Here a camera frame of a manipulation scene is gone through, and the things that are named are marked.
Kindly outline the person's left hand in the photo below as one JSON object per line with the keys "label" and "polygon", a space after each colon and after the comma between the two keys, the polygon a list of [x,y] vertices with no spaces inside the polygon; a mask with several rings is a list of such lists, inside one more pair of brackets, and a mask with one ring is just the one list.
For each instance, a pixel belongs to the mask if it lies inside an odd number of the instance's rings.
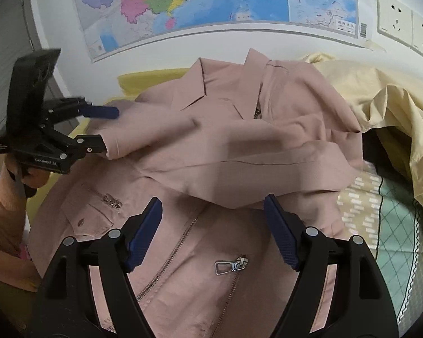
{"label": "person's left hand", "polygon": [[50,172],[43,169],[20,165],[13,154],[6,154],[4,164],[11,180],[19,191],[23,191],[26,198],[35,196],[37,189],[46,185],[50,177]]}

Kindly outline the left forearm orange sleeve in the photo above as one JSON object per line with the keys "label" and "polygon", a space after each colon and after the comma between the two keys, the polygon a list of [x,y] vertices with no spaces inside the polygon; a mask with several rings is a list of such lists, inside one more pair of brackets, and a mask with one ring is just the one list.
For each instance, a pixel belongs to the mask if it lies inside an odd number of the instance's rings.
{"label": "left forearm orange sleeve", "polygon": [[0,174],[0,282],[35,292],[41,277],[32,261],[20,257],[26,205],[27,199],[3,168]]}

